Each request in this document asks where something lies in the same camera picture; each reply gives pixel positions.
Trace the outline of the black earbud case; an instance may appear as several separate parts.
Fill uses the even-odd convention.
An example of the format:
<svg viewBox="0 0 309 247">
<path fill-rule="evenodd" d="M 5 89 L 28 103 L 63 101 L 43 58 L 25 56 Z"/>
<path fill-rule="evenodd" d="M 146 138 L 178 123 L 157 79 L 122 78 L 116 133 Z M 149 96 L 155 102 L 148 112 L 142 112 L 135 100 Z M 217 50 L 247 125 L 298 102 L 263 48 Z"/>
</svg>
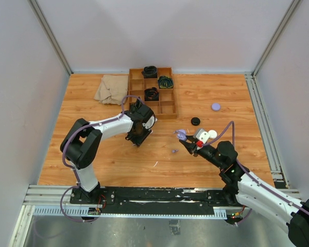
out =
<svg viewBox="0 0 309 247">
<path fill-rule="evenodd" d="M 191 119 L 191 124 L 192 124 L 193 126 L 198 126 L 198 125 L 200 125 L 200 123 L 201 123 L 201 120 L 200 120 L 198 117 L 193 117 L 193 118 Z"/>
</svg>

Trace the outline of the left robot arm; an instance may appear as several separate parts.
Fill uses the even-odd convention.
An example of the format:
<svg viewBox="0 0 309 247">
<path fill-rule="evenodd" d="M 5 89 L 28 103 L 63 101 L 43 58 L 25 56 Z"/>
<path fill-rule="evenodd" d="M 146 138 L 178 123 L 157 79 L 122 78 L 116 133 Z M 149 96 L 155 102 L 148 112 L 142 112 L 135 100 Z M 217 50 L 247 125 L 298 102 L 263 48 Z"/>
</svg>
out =
<svg viewBox="0 0 309 247">
<path fill-rule="evenodd" d="M 126 134 L 125 140 L 139 147 L 152 133 L 157 118 L 153 110 L 137 101 L 130 111 L 122 111 L 118 115 L 99 121 L 78 119 L 65 139 L 62 141 L 63 164 L 71 168 L 77 180 L 73 194 L 79 200 L 93 204 L 100 197 L 100 183 L 96 178 L 93 161 L 100 143 L 116 135 Z"/>
</svg>

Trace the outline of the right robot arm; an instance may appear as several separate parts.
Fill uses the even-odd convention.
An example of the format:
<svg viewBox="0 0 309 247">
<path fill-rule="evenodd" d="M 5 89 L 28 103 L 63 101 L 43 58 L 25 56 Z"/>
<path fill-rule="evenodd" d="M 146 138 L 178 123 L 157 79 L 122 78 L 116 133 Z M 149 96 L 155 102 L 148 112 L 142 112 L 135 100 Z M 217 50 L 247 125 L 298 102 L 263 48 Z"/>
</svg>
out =
<svg viewBox="0 0 309 247">
<path fill-rule="evenodd" d="M 219 168 L 219 176 L 225 183 L 226 204 L 239 203 L 256 211 L 285 231 L 295 246 L 309 246 L 309 199 L 294 198 L 261 180 L 239 162 L 230 141 L 221 141 L 213 147 L 204 143 L 203 137 L 178 134 L 179 142 L 191 155 Z"/>
</svg>

